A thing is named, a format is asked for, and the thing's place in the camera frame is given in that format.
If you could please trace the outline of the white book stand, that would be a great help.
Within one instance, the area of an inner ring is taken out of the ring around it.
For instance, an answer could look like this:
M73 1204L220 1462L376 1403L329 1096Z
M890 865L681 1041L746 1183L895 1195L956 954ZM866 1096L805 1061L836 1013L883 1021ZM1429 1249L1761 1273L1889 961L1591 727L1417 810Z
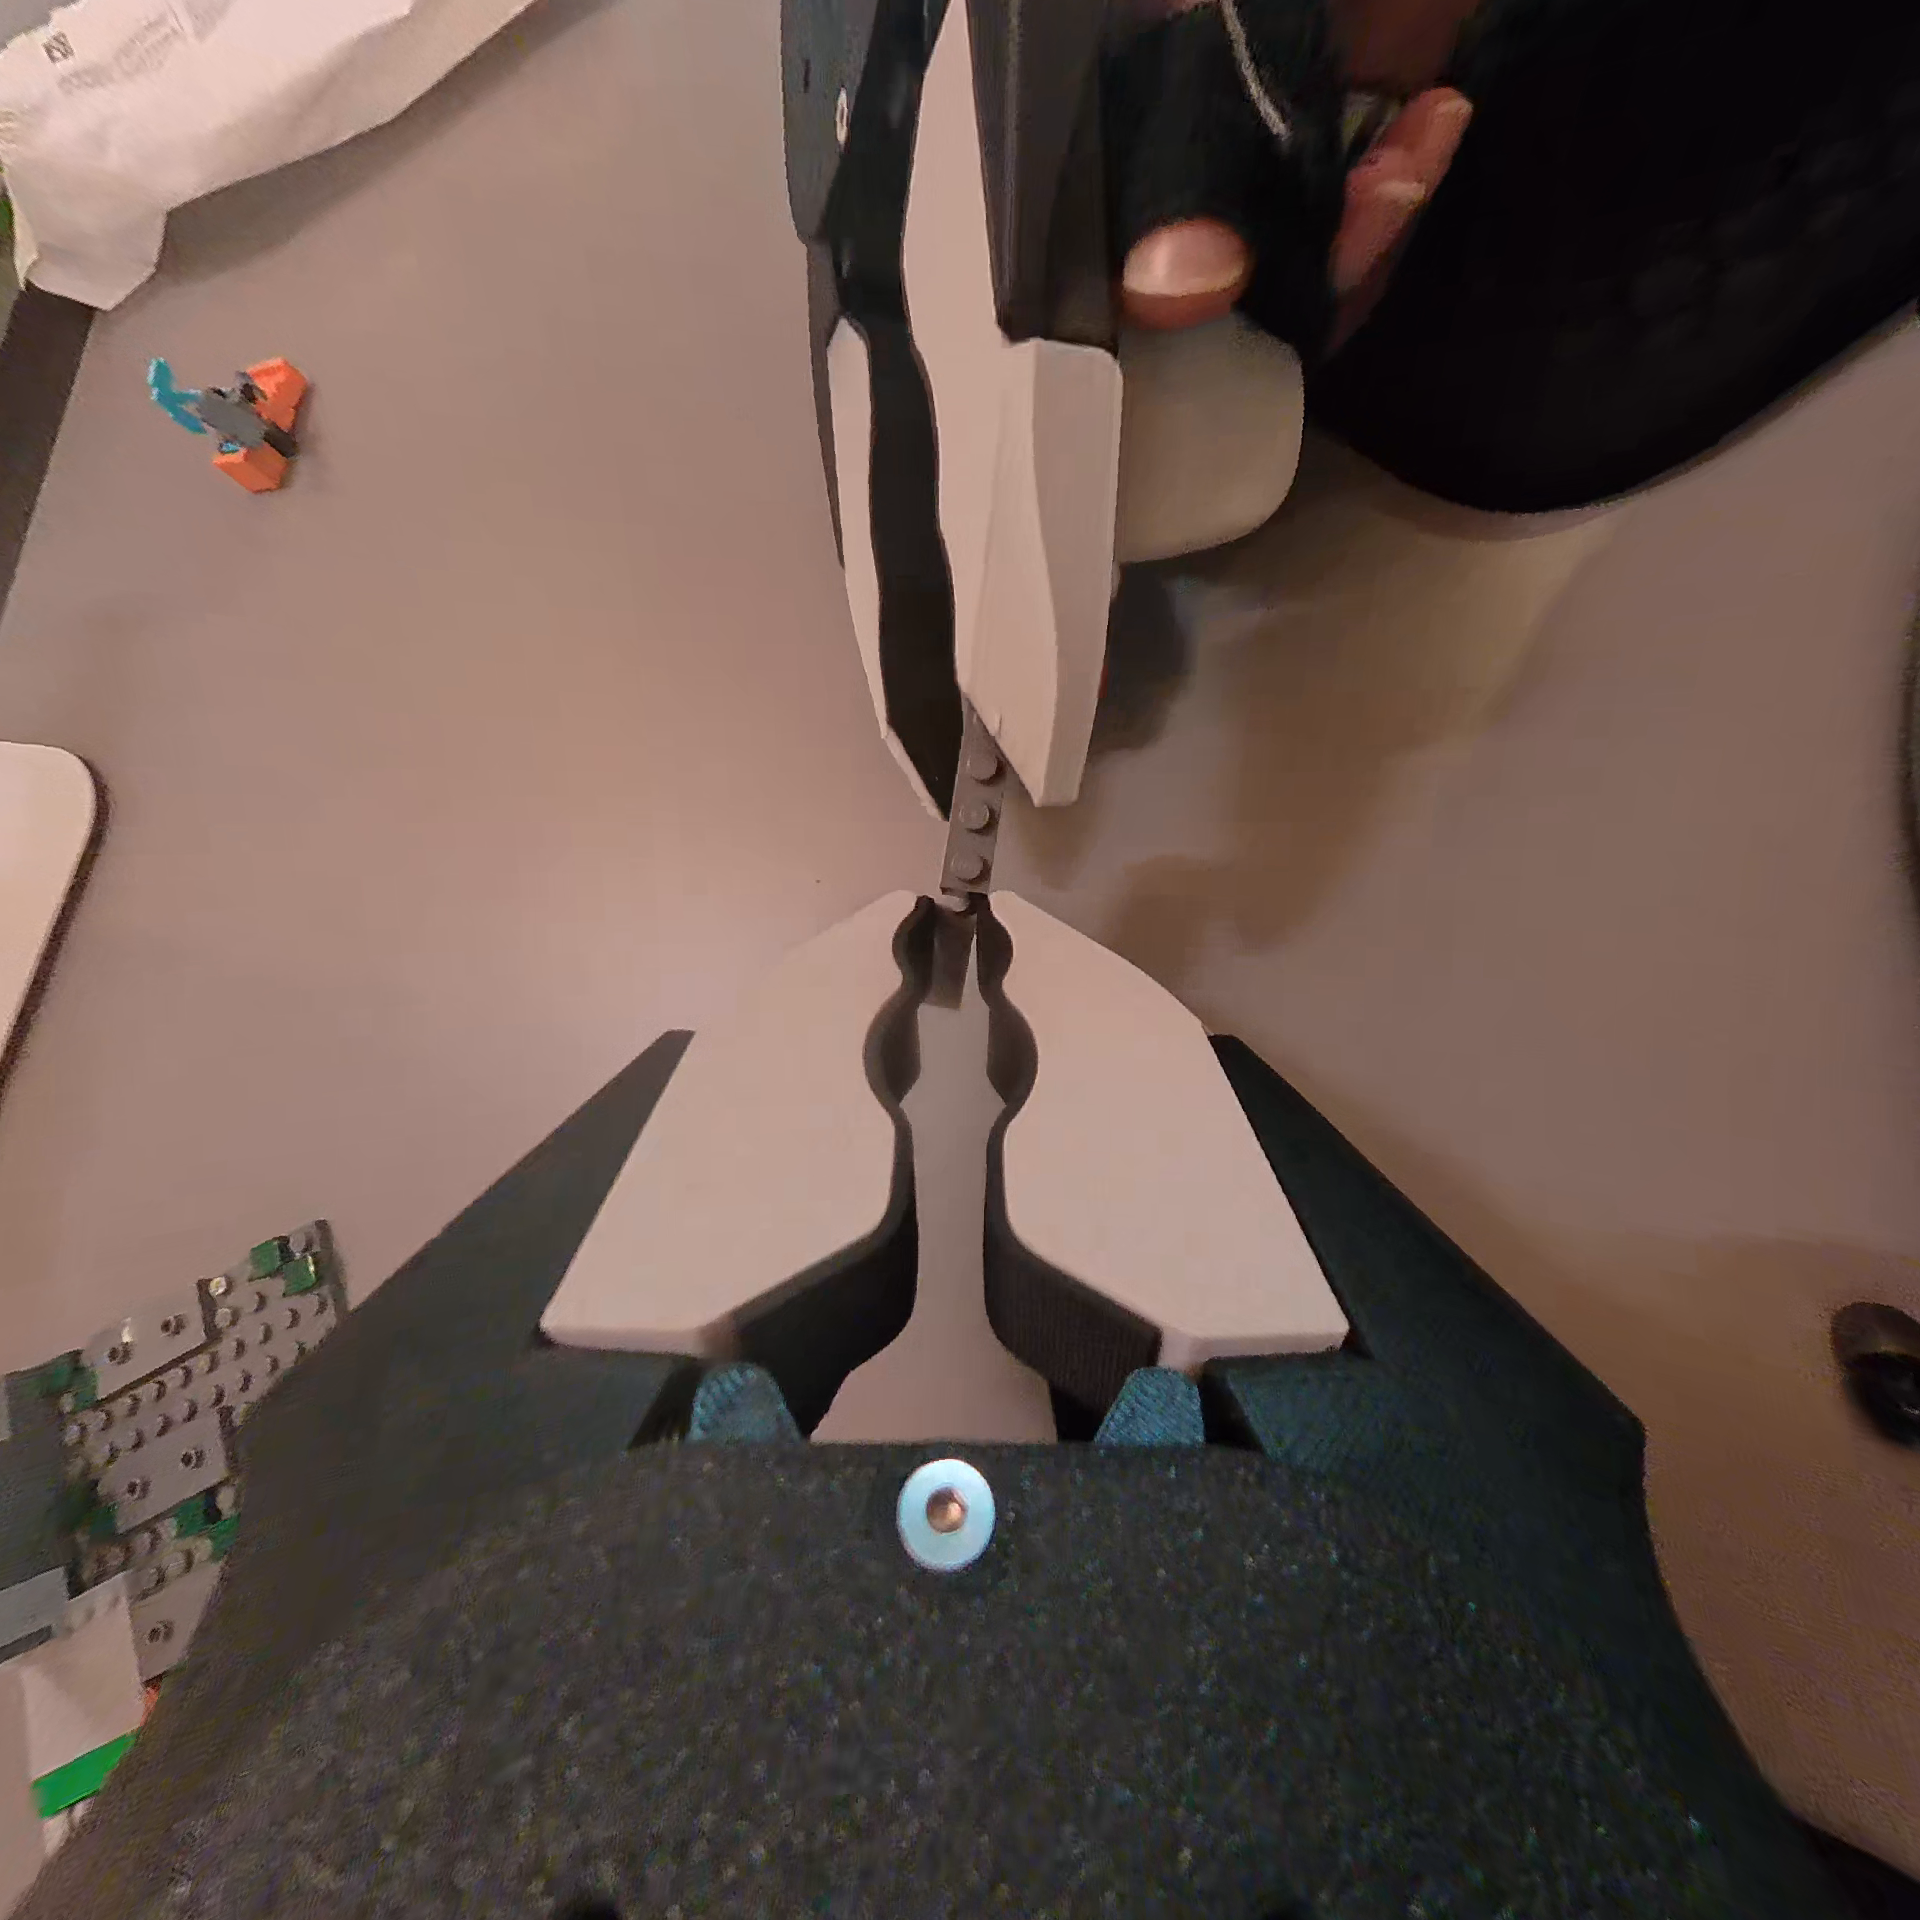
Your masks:
M73 753L4 743L4 1072L103 837L103 786Z

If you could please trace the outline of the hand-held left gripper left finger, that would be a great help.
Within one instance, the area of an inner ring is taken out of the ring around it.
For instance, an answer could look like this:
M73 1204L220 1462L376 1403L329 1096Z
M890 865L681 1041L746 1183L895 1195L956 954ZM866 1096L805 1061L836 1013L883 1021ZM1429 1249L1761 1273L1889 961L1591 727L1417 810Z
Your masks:
M821 1428L916 1310L905 1116L921 1076L926 897L791 950L671 1069L542 1314L550 1342L743 1359Z

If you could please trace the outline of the long grey brick plate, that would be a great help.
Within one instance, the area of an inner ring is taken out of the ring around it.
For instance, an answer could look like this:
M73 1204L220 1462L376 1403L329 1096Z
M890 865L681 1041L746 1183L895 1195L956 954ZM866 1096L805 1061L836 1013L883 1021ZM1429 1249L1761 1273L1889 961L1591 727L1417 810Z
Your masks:
M1013 782L997 737L964 702L929 986L932 1004L950 1012L961 1009L968 988L974 934L994 883L997 837Z

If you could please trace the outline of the grey desk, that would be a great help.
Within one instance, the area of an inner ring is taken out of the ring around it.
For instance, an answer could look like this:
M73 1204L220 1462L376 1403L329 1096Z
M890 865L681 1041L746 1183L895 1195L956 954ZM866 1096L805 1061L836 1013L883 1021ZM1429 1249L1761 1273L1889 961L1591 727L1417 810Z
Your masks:
M108 795L4 1093L4 1363L327 1216L383 1285L666 1027L923 890L814 434L771 2L559 2L184 209L90 320L4 737ZM310 381L253 495L151 399ZM1900 695L1919 323L1571 520L1323 439L1149 574L1084 799L1002 875L1298 1083L1644 1423L1774 1786L1919 1873Z

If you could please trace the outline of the person's right forearm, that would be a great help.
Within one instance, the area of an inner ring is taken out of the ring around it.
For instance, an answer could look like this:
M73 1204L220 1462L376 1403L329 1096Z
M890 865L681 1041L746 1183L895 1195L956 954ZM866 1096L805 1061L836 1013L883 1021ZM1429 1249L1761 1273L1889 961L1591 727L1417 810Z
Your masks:
M1472 120L1309 420L1558 513L1705 457L1919 302L1916 2L1484 2Z

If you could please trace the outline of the orange teal brick figure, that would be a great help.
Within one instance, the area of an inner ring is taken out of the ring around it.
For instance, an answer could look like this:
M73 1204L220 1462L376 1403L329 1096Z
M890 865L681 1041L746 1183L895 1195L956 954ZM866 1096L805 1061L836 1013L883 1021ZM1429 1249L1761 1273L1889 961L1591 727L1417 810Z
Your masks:
M289 357L260 360L228 387L184 387L165 357L146 368L151 399L186 434L215 446L213 464L253 495L279 494L301 453L308 375Z

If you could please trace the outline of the person's right hand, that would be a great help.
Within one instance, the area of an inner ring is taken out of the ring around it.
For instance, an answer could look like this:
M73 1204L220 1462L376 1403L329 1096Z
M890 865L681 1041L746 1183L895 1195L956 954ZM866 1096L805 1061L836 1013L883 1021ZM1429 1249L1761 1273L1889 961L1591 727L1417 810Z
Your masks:
M1234 311L1306 363L1350 339L1472 120L1478 2L1135 2L1105 70L1118 302Z

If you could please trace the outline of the grey brick baseplate build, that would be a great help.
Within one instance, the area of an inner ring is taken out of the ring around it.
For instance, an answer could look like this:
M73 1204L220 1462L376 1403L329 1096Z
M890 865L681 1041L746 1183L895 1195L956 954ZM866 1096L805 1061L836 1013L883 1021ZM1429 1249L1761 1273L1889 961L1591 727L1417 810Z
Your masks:
M241 1430L346 1311L315 1218L4 1375L7 1894L82 1825L180 1666L241 1525Z

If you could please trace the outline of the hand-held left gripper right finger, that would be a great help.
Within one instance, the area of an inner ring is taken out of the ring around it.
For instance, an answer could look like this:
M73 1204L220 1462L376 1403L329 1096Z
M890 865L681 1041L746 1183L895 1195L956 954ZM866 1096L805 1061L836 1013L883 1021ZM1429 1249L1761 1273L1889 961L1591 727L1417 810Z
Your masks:
M1208 1027L1008 890L980 913L977 979L997 1341L1087 1414L1151 1366L1340 1351L1350 1314Z

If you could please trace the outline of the crumpled white paper bag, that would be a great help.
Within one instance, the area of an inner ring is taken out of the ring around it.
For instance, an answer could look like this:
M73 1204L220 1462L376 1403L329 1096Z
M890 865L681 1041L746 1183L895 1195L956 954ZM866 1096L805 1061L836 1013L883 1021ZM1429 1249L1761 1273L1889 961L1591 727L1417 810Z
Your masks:
M4 6L14 277L111 311L175 209L325 156L435 91L526 2Z

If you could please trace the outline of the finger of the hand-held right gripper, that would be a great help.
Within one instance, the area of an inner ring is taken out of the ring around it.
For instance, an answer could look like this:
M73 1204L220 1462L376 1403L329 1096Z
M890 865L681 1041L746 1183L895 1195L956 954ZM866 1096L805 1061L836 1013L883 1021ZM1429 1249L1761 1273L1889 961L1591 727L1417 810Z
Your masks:
M974 29L932 36L901 278L939 451L959 684L1037 806L1084 782L1115 592L1122 367L994 315Z
M923 363L901 318L836 320L828 426L843 571L878 734L946 821L964 753L956 592Z

